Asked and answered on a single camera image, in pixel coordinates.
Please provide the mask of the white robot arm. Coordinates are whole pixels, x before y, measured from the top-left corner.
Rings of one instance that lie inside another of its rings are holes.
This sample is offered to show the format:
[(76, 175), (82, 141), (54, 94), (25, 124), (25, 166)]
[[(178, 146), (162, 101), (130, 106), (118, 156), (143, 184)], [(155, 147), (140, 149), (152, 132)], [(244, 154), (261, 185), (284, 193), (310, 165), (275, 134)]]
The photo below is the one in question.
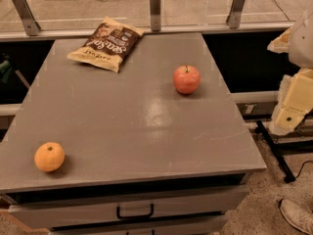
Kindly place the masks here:
[(278, 103), (269, 124), (275, 135), (293, 132), (313, 110), (313, 6), (310, 5), (293, 26), (270, 42), (267, 49), (287, 53), (289, 61), (299, 67), (295, 75), (284, 75)]

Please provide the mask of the yellow white gripper finger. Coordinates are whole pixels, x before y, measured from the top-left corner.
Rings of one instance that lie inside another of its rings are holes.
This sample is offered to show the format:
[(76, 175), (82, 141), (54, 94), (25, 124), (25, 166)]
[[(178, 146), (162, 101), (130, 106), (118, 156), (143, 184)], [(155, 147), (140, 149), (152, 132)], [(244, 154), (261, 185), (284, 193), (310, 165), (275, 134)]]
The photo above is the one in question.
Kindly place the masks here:
[(284, 75), (278, 92), (269, 130), (287, 135), (313, 110), (313, 70), (300, 69), (294, 76)]

